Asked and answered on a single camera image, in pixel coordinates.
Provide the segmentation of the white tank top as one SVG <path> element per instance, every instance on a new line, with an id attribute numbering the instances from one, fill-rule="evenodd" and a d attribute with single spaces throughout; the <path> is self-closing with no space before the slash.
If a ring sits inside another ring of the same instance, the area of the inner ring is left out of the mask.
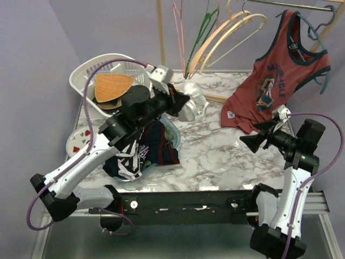
<path id="1" fill-rule="evenodd" d="M 178 113 L 178 120 L 181 122 L 188 122 L 203 117 L 209 103 L 203 95 L 200 86 L 197 83 L 187 82 L 182 85 L 180 90 L 190 99 Z"/>

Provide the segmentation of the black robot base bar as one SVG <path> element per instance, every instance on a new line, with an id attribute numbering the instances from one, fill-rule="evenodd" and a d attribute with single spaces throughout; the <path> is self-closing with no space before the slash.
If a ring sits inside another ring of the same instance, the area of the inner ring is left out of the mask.
<path id="1" fill-rule="evenodd" d="M 121 208 L 138 225 L 250 224 L 258 226 L 256 191 L 121 193 Z"/>

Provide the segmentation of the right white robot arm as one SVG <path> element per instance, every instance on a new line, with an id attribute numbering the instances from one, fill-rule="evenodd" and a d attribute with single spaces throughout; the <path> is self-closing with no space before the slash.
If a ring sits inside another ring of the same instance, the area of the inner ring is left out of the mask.
<path id="1" fill-rule="evenodd" d="M 258 134 L 240 137 L 254 153 L 261 144 L 276 147 L 285 161 L 282 192 L 260 183 L 248 198 L 249 207 L 259 213 L 250 247 L 268 258 L 299 258 L 306 251 L 301 241 L 301 218 L 311 187 L 305 181 L 319 169 L 320 159 L 314 151 L 326 128 L 306 119 L 293 137 L 280 127 L 279 121 L 271 119 L 255 124 Z"/>

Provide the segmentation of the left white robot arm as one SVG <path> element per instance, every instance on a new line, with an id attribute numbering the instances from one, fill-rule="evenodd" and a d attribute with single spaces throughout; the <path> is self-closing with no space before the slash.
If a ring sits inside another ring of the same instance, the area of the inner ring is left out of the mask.
<path id="1" fill-rule="evenodd" d="M 142 85 L 132 86 L 122 97 L 117 114 L 108 118 L 98 133 L 91 131 L 88 146 L 56 170 L 35 174 L 30 182 L 54 222 L 69 217 L 78 209 L 118 210 L 120 201 L 113 187 L 78 190 L 77 185 L 101 163 L 113 157 L 136 140 L 142 130 L 163 113 L 178 116 L 190 97 L 168 84 L 168 91 L 155 91 L 154 97 Z"/>

